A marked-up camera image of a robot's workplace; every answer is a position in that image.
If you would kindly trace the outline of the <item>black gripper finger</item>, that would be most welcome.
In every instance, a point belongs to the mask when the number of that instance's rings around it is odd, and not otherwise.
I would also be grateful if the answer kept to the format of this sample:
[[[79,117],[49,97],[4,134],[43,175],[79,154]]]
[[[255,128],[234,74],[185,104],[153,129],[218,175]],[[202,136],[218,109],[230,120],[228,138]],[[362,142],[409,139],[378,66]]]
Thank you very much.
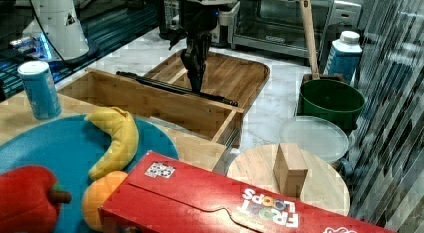
[[[201,90],[208,51],[209,41],[207,39],[197,39],[191,43],[190,61],[192,66],[189,73],[192,91],[196,93]]]
[[[188,42],[186,48],[182,50],[181,56],[180,56],[181,61],[185,69],[187,70],[187,76],[189,79],[192,78],[192,73],[193,73],[193,70],[192,70],[193,61],[191,57],[192,50],[193,50],[193,44],[191,42]]]

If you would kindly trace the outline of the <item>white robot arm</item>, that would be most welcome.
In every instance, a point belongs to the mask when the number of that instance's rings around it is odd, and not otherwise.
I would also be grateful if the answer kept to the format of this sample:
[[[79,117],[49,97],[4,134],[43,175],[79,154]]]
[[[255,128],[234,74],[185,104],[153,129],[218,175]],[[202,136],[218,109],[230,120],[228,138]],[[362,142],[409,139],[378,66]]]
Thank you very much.
[[[39,37],[44,52],[35,60],[18,67],[18,76],[24,83],[44,83],[54,86],[49,63],[56,59],[74,60],[88,53],[80,22],[72,0],[29,0],[34,10]],[[170,38],[175,45],[181,38],[187,47],[181,53],[194,92],[201,90],[212,31],[221,23],[221,8],[238,0],[178,0],[179,23]]]

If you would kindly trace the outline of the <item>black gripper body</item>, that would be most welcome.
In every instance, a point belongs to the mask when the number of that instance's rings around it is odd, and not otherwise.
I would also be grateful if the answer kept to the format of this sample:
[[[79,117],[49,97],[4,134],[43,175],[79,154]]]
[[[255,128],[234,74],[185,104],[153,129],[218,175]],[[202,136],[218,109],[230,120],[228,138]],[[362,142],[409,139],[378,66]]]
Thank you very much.
[[[237,0],[178,0],[180,27],[170,38],[170,49],[184,36],[209,33],[217,26],[219,9]]]

